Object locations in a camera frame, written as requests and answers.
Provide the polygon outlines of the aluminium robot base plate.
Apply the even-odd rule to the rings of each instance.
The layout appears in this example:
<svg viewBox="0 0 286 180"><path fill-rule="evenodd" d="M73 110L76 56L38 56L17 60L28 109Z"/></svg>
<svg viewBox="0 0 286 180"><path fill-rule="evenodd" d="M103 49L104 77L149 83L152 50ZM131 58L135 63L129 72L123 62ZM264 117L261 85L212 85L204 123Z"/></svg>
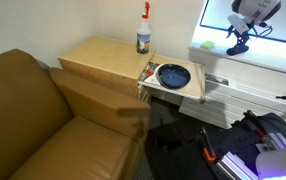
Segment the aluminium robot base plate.
<svg viewBox="0 0 286 180"><path fill-rule="evenodd" d="M255 160L262 152L286 149L286 138L281 133L269 133L259 138L254 134L223 140L216 152L218 169L229 180L258 180Z"/></svg>

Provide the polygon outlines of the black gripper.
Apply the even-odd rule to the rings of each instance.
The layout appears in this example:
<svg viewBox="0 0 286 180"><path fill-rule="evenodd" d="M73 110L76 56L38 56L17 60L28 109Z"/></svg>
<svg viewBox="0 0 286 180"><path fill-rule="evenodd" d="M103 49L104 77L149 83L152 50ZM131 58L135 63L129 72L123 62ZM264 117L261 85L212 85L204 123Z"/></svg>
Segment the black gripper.
<svg viewBox="0 0 286 180"><path fill-rule="evenodd" d="M235 45L233 48L229 48L226 53L230 56L234 56L237 54L244 53L249 50L249 47L246 46L245 44L249 40L249 34L248 31L244 31L242 33L239 33L236 28L231 25L228 28L228 35L227 37L230 37L231 34L234 34L235 37L237 38L237 45Z"/></svg>

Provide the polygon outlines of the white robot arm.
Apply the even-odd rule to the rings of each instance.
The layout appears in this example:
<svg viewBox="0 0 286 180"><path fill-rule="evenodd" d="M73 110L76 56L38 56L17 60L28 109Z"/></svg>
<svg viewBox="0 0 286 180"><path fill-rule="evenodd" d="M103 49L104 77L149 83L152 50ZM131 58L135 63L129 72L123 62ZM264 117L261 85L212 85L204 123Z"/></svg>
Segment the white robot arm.
<svg viewBox="0 0 286 180"><path fill-rule="evenodd" d="M254 26L272 29L266 23L281 8L281 0L234 0L231 4L233 14L228 17L230 27L228 36L234 34L237 43L226 53L230 56L244 53L249 50L246 45L249 40L248 32Z"/></svg>

